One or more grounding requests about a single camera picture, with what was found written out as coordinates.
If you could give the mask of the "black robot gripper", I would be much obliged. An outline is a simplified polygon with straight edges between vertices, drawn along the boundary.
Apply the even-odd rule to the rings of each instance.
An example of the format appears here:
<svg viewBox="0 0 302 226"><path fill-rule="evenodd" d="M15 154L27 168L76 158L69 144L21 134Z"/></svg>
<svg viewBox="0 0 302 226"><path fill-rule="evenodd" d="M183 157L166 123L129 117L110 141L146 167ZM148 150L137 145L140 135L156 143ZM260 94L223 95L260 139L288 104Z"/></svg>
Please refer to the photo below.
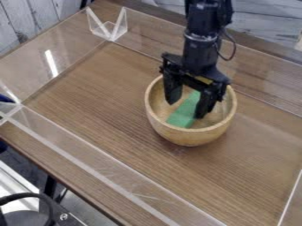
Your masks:
<svg viewBox="0 0 302 226"><path fill-rule="evenodd" d="M184 31L183 55L161 54L165 101L169 105L178 101L183 86L199 91L195 118L203 118L221 101L229 84L229 78L216 68L220 44L217 35L197 36Z"/></svg>

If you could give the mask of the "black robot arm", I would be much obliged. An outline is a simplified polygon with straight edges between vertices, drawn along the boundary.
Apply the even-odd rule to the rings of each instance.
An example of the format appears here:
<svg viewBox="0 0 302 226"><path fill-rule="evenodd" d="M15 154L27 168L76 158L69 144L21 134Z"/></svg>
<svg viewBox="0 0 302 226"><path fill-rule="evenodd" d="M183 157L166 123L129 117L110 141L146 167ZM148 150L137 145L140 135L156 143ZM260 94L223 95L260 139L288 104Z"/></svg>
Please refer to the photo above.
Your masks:
<svg viewBox="0 0 302 226"><path fill-rule="evenodd" d="M229 85L229 78L217 70L216 62L219 58L229 61L236 53L235 39L227 33L232 14L232 0L185 0L183 52L161 54L165 101L169 105L177 102L183 86L196 90L195 118L203 118L223 101Z"/></svg>

